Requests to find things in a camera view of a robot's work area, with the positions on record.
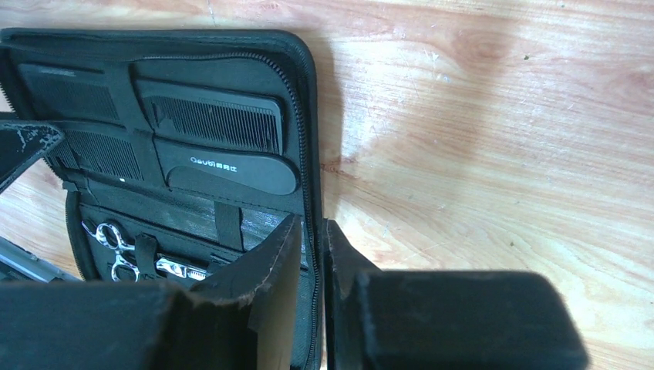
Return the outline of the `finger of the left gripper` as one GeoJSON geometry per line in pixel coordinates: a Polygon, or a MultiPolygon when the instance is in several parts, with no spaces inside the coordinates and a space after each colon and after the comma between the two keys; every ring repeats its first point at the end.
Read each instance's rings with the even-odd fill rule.
{"type": "Polygon", "coordinates": [[[50,122],[1,120],[1,192],[64,140],[50,122]]]}

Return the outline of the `black zippered tool case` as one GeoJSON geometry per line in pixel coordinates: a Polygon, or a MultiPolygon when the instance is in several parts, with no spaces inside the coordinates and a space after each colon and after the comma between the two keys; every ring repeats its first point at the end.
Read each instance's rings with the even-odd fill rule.
{"type": "Polygon", "coordinates": [[[1,88],[22,121],[64,138],[72,253],[88,281],[191,285],[253,251],[288,215],[302,229],[290,366],[322,360],[318,89],[282,30],[1,32],[1,88]]]}

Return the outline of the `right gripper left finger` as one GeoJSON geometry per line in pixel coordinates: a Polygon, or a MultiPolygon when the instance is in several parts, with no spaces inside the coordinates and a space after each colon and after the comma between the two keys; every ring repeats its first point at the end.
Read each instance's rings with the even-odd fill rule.
{"type": "Polygon", "coordinates": [[[302,228],[186,289],[141,283],[1,286],[3,369],[288,369],[302,228]]]}

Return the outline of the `black handled comb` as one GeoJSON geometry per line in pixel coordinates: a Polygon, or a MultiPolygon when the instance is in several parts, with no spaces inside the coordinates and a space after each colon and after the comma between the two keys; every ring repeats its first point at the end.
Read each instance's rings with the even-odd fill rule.
{"type": "MultiPolygon", "coordinates": [[[[177,168],[190,168],[279,196],[293,193],[298,185],[294,168],[277,156],[210,149],[164,139],[155,139],[154,145],[166,177],[177,168]]],[[[50,160],[69,170],[144,179],[135,149],[129,141],[116,136],[67,130],[65,139],[50,153],[50,160]]]]}

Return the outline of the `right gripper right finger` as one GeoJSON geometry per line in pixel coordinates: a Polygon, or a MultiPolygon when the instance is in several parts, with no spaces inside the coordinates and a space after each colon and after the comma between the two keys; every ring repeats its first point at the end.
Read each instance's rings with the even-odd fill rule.
{"type": "Polygon", "coordinates": [[[527,271],[383,270],[323,224],[330,369],[585,369],[551,282],[527,271]]]}

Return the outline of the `black straight comb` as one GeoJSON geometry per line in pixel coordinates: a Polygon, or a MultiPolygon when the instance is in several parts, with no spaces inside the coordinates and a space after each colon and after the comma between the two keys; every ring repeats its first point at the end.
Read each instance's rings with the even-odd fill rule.
{"type": "MultiPolygon", "coordinates": [[[[36,63],[21,63],[18,70],[39,113],[120,123],[103,73],[36,63]]],[[[145,120],[159,136],[258,153],[283,150],[282,104],[275,97],[155,79],[134,85],[145,120]]]]}

